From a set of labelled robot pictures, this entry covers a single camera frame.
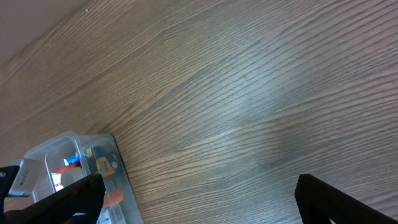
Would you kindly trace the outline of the red medicine box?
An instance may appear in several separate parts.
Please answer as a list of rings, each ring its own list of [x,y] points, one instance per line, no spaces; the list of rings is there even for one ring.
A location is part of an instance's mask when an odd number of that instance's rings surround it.
[[[54,170],[53,172],[50,173],[53,186],[55,187],[55,191],[58,192],[59,190],[62,190],[64,188],[62,182],[61,182],[61,176],[62,174],[75,167],[80,167],[80,162],[74,162],[72,164],[69,164],[65,167],[59,168],[57,170]]]

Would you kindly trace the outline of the blue yellow VapoDrops box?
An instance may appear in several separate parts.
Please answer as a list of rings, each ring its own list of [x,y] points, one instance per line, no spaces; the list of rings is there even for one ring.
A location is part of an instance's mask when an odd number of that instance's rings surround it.
[[[89,174],[99,172],[103,177],[110,177],[123,171],[119,156],[104,146],[84,149],[81,157],[76,152],[74,155],[64,158],[63,162],[66,166],[79,165]]]

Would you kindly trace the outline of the orange bottle white cap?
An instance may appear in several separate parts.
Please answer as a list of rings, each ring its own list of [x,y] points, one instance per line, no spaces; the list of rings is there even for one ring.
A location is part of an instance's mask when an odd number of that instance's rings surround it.
[[[124,192],[122,189],[114,189],[106,191],[104,196],[103,208],[112,207],[122,202],[124,199]]]

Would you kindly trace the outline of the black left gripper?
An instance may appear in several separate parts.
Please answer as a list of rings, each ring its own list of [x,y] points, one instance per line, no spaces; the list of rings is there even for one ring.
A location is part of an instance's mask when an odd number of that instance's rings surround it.
[[[7,166],[1,168],[0,176],[0,199],[1,199],[1,211],[4,211],[4,200],[8,196],[9,190],[17,176],[19,166]]]

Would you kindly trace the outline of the white medicine packet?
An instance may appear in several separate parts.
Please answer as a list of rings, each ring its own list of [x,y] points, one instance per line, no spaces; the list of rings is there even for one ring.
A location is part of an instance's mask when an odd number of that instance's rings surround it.
[[[96,224],[111,224],[111,219],[108,211],[109,207],[106,207],[101,210],[99,217],[96,221]]]

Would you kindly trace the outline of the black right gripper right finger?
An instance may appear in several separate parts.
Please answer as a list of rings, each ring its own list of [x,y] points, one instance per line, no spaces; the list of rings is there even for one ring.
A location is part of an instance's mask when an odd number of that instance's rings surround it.
[[[299,175],[295,199],[304,224],[397,224],[310,174]]]

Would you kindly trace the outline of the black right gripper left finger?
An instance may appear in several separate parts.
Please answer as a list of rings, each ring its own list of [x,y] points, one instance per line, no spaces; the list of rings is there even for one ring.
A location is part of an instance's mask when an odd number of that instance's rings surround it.
[[[1,223],[66,223],[84,213],[82,223],[96,223],[103,207],[105,186],[101,174],[90,174],[22,210],[1,215]]]

